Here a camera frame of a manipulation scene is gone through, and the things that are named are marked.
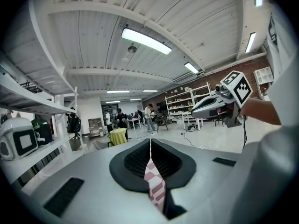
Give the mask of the person's right hand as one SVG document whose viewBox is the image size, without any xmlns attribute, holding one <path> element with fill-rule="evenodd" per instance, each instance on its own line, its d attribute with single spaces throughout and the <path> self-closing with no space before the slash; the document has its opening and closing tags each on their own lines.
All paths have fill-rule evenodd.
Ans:
<svg viewBox="0 0 299 224">
<path fill-rule="evenodd" d="M 228 112 L 233 112 L 234 110 L 237 110 L 239 112 L 239 117 L 243 116 L 243 111 L 238 107 L 238 104 L 236 102 L 227 104 L 226 107 Z"/>
</svg>

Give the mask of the black backpack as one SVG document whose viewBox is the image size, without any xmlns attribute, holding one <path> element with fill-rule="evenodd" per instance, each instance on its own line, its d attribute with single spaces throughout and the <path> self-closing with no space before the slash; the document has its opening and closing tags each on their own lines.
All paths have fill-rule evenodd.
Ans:
<svg viewBox="0 0 299 224">
<path fill-rule="evenodd" d="M 81 119 L 74 113 L 68 115 L 67 120 L 67 132 L 68 133 L 79 133 L 81 129 Z"/>
</svg>

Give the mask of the red white checkered cloth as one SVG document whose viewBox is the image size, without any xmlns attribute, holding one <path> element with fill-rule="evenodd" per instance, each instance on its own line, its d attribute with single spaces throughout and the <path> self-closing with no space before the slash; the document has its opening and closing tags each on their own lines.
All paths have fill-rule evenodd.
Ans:
<svg viewBox="0 0 299 224">
<path fill-rule="evenodd" d="M 145 169 L 144 180 L 149 185 L 151 203 L 163 213 L 166 196 L 165 181 L 152 160 L 152 139 L 149 140 L 149 162 Z"/>
</svg>

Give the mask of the white metal shelving rack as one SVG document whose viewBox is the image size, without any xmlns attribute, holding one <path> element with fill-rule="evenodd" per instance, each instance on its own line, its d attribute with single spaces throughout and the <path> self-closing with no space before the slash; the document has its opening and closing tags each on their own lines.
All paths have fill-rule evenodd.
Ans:
<svg viewBox="0 0 299 224">
<path fill-rule="evenodd" d="M 4 68 L 0 69 L 0 108 L 47 116 L 64 116 L 66 113 L 75 112 L 23 88 Z M 70 140 L 74 137 L 73 133 L 57 133 L 53 135 L 51 143 L 42 147 L 38 146 L 36 151 L 21 159 L 6 161 L 0 157 L 0 169 L 4 173 L 7 182 L 13 184 L 29 169 L 32 169 L 35 175 L 41 174 L 41 171 L 35 168 L 36 164 L 56 149 L 59 149 L 59 155 L 46 165 L 47 168 L 54 167 L 60 170 L 88 153 L 88 148 L 84 143 L 81 143 L 80 150 L 72 151 Z"/>
</svg>

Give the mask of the yellow-green covered round table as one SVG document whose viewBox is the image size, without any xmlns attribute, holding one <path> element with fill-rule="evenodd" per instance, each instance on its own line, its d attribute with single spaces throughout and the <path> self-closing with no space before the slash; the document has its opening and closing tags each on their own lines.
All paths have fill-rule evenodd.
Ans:
<svg viewBox="0 0 299 224">
<path fill-rule="evenodd" d="M 125 136 L 127 129 L 118 128 L 114 129 L 109 133 L 110 143 L 112 146 L 117 146 L 120 144 L 127 143 L 127 138 Z"/>
</svg>

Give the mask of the white display shelving unit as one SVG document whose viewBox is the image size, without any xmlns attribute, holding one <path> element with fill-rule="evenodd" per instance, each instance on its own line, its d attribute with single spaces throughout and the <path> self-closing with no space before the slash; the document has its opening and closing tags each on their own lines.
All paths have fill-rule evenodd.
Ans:
<svg viewBox="0 0 299 224">
<path fill-rule="evenodd" d="M 203 119 L 196 119 L 191 116 L 191 109 L 203 98 L 210 96 L 211 87 L 208 82 L 197 88 L 185 87 L 185 91 L 165 97 L 168 116 L 171 120 L 178 122 L 185 129 L 185 122 L 195 122 L 196 129 L 203 126 Z"/>
</svg>

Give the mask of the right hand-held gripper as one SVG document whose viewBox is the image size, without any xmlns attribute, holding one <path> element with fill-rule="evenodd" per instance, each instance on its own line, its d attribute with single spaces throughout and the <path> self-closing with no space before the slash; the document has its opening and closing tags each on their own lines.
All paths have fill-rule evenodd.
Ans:
<svg viewBox="0 0 299 224">
<path fill-rule="evenodd" d="M 241 125 L 238 120 L 239 112 L 237 110 L 228 112 L 226 105 L 236 102 L 242 109 L 252 92 L 244 73 L 234 70 L 216 85 L 214 95 L 201 99 L 193 107 L 191 116 L 197 119 L 209 119 L 216 117 L 217 109 L 221 108 L 220 117 L 227 127 L 239 126 Z"/>
</svg>

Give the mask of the green helmet-shaped device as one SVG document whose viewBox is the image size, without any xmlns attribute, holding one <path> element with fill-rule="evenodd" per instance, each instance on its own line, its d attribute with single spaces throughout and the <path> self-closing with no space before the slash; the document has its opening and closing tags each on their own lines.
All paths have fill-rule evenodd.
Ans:
<svg viewBox="0 0 299 224">
<path fill-rule="evenodd" d="M 35 131 L 36 141 L 39 147 L 45 146 L 53 141 L 50 124 L 44 119 L 34 119 L 31 121 Z"/>
</svg>

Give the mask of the dark wooden chair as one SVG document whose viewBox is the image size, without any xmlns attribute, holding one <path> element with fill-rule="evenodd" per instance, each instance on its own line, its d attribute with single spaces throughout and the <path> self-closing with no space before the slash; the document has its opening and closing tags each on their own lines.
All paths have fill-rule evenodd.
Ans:
<svg viewBox="0 0 299 224">
<path fill-rule="evenodd" d="M 155 119 L 155 123 L 157 124 L 157 132 L 159 131 L 159 127 L 161 126 L 165 126 L 168 131 L 167 117 L 159 117 Z"/>
</svg>

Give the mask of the ceiling air vent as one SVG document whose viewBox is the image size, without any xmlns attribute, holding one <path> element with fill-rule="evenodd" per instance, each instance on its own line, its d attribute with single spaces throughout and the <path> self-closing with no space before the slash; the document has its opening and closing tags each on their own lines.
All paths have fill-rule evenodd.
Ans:
<svg viewBox="0 0 299 224">
<path fill-rule="evenodd" d="M 188 72 L 188 73 L 185 73 L 185 74 L 175 78 L 173 80 L 173 82 L 175 84 L 185 84 L 185 83 L 191 82 L 193 80 L 196 80 L 197 78 L 198 78 L 198 75 Z"/>
</svg>

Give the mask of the person's right forearm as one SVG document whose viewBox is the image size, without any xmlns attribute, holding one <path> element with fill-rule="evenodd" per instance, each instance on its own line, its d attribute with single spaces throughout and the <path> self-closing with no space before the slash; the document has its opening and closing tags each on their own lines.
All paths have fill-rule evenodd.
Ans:
<svg viewBox="0 0 299 224">
<path fill-rule="evenodd" d="M 249 98 L 243 105 L 240 115 L 249 116 L 272 125 L 281 125 L 278 114 L 270 101 Z"/>
</svg>

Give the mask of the white helmet-shaped device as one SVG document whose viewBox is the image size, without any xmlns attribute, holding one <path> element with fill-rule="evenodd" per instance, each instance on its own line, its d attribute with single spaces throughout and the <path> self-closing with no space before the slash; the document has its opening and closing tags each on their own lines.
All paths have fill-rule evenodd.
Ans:
<svg viewBox="0 0 299 224">
<path fill-rule="evenodd" d="M 38 149 L 34 128 L 27 118 L 11 118 L 0 126 L 0 157 L 21 159 Z"/>
</svg>

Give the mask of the small open cabinet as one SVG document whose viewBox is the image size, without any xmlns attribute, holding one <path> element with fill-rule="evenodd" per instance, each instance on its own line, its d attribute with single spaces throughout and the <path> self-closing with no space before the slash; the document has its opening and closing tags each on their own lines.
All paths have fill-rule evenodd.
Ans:
<svg viewBox="0 0 299 224">
<path fill-rule="evenodd" d="M 89 124 L 90 138 L 103 136 L 103 127 L 102 127 L 101 118 L 89 119 L 88 124 Z"/>
</svg>

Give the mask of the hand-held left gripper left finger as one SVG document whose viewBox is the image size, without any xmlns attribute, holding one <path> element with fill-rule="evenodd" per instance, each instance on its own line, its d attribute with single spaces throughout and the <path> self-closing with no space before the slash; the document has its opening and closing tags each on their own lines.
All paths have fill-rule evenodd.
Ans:
<svg viewBox="0 0 299 224">
<path fill-rule="evenodd" d="M 162 224 L 144 179 L 149 139 L 83 155 L 43 181 L 31 198 L 46 222 L 58 224 Z"/>
</svg>

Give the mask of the grey chair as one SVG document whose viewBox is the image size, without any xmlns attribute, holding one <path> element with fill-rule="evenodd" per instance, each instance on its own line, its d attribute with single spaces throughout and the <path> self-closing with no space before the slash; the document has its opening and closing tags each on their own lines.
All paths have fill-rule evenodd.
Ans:
<svg viewBox="0 0 299 224">
<path fill-rule="evenodd" d="M 97 150 L 102 150 L 110 147 L 110 142 L 101 142 L 99 140 L 94 140 L 93 144 Z"/>
</svg>

